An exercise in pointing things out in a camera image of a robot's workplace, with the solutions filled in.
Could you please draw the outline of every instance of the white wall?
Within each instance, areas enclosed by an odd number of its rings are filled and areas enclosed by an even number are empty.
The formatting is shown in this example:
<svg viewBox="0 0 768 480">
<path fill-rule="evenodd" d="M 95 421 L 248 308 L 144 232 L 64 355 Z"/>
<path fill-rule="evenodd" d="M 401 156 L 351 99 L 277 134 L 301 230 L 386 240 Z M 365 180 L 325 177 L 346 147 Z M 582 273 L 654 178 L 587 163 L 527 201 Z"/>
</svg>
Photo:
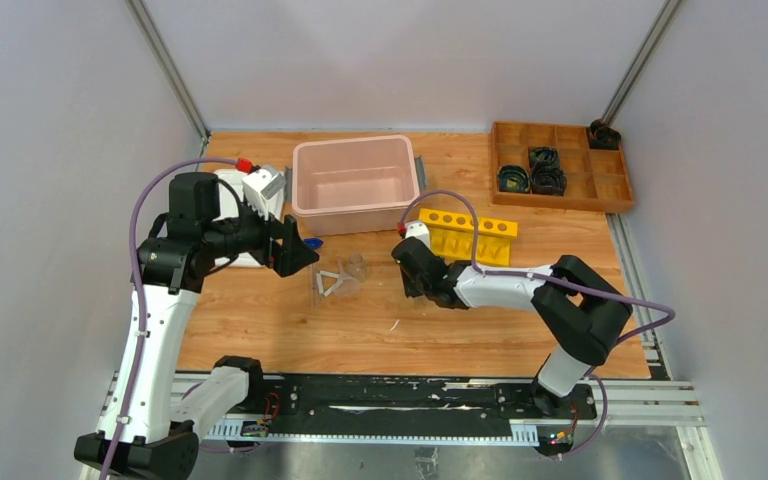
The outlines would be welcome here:
<svg viewBox="0 0 768 480">
<path fill-rule="evenodd" d="M 131 207 L 196 153 L 124 2 L 0 1 L 0 478 L 77 476 L 124 345 Z"/>
<path fill-rule="evenodd" d="M 668 353 L 725 478 L 768 478 L 768 2 L 686 2 L 617 127 Z"/>
<path fill-rule="evenodd" d="M 149 0 L 205 121 L 489 128 L 599 117 L 662 0 Z"/>
</svg>

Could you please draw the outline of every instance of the blue object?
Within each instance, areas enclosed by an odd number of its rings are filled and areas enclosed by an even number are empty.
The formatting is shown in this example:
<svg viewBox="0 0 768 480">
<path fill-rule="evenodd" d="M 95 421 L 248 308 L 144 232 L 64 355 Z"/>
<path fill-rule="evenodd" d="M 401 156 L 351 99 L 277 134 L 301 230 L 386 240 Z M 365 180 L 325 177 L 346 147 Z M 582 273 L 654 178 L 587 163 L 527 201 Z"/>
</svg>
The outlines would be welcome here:
<svg viewBox="0 0 768 480">
<path fill-rule="evenodd" d="M 325 242 L 323 242 L 322 240 L 320 240 L 320 239 L 318 239 L 316 237 L 305 238 L 302 241 L 305 242 L 305 245 L 307 245 L 308 247 L 310 247 L 313 250 L 318 250 L 319 247 L 321 247 L 322 244 L 325 243 Z"/>
</svg>

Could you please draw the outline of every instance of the red cable connector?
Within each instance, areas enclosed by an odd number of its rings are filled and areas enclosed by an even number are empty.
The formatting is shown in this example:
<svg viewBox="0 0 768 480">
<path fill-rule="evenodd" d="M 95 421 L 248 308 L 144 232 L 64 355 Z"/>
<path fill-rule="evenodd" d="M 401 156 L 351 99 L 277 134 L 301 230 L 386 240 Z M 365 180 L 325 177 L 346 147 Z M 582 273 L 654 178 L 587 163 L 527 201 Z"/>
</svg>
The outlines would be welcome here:
<svg viewBox="0 0 768 480">
<path fill-rule="evenodd" d="M 250 160 L 246 160 L 243 157 L 237 159 L 237 170 L 243 173 L 251 173 L 252 169 L 254 169 L 254 165 L 252 165 Z"/>
</svg>

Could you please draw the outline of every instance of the robotic arm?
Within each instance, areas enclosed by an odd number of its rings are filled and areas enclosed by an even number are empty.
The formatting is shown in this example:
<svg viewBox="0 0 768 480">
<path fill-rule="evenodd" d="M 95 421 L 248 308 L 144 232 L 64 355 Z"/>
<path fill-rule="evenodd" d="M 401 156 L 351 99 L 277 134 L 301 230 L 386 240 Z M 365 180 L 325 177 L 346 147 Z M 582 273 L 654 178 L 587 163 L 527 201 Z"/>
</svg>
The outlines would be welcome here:
<svg viewBox="0 0 768 480">
<path fill-rule="evenodd" d="M 610 293 L 617 292 L 579 258 L 564 255 L 554 265 L 535 268 L 494 268 L 486 273 L 468 261 L 451 264 L 434 255 L 428 228 L 421 221 L 405 226 L 405 238 L 392 252 L 399 264 L 405 295 L 425 295 L 443 308 L 505 307 L 537 312 L 558 340 L 532 385 L 530 401 L 546 416 L 554 416 L 564 397 L 592 368 L 602 365 L 631 317 L 629 305 L 583 295 L 533 278 L 539 273 Z"/>
<path fill-rule="evenodd" d="M 75 442 L 78 461 L 100 468 L 121 424 L 111 473 L 129 478 L 186 479 L 198 454 L 198 445 L 210 428 L 234 405 L 261 398 L 260 362 L 224 357 L 210 376 L 174 410 L 169 397 L 178 352 L 190 314 L 204 279 L 218 271 L 216 259 L 249 253 L 279 276 L 292 275 L 319 260 L 299 237 L 296 220 L 270 215 L 266 200 L 283 187 L 283 177 L 269 167 L 245 178 L 245 202 L 239 216 L 220 215 L 219 181 L 211 173 L 184 173 L 169 184 L 169 212 L 155 221 L 149 238 L 138 249 L 146 296 L 147 326 L 138 326 L 137 293 L 133 293 L 130 331 L 111 404 L 98 432 Z M 158 238 L 166 224 L 167 235 Z M 138 338 L 145 337 L 142 345 Z M 142 355 L 140 371 L 130 398 L 126 381 L 135 353 Z M 129 401 L 129 416 L 119 416 L 121 402 Z"/>
</svg>

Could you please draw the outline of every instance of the metal post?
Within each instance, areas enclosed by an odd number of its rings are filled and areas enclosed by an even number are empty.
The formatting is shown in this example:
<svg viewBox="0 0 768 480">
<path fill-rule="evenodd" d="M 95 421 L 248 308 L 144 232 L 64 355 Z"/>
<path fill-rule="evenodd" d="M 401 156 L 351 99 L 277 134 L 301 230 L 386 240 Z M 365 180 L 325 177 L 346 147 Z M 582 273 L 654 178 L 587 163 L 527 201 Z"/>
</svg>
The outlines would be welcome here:
<svg viewBox="0 0 768 480">
<path fill-rule="evenodd" d="M 640 50 L 637 51 L 634 60 L 628 67 L 628 71 L 620 82 L 620 86 L 617 87 L 617 91 L 614 93 L 611 102 L 608 104 L 608 108 L 605 109 L 605 113 L 602 114 L 602 120 L 611 125 L 622 108 L 625 99 L 634 87 L 637 77 L 643 71 L 643 67 L 646 66 L 646 62 L 649 61 L 649 57 L 652 56 L 652 51 L 658 45 L 661 37 L 664 35 L 667 27 L 672 22 L 678 7 L 684 3 L 684 0 L 667 0 L 664 6 L 661 7 L 661 11 L 658 13 L 658 17 L 655 18 L 655 23 L 652 24 L 652 28 L 649 29 L 649 33 L 646 35 L 646 39 L 640 46 Z"/>
<path fill-rule="evenodd" d="M 125 0 L 125 4 L 131 10 L 134 16 L 134 20 L 137 22 L 137 26 L 145 35 L 146 41 L 151 48 L 154 57 L 157 59 L 157 63 L 160 64 L 161 70 L 166 75 L 169 84 L 172 86 L 172 90 L 175 92 L 175 96 L 178 101 L 181 102 L 181 106 L 184 108 L 184 112 L 187 114 L 187 118 L 190 119 L 190 123 L 193 124 L 198 135 L 201 137 L 202 145 L 207 145 L 207 140 L 210 137 L 210 130 L 204 123 L 204 119 L 196 108 L 195 101 L 184 85 L 184 80 L 181 78 L 181 74 L 178 72 L 178 68 L 175 66 L 175 62 L 172 61 L 172 56 L 169 55 L 166 45 L 163 43 L 163 39 L 160 37 L 160 32 L 157 30 L 157 26 L 151 19 L 148 8 L 143 0 Z"/>
</svg>

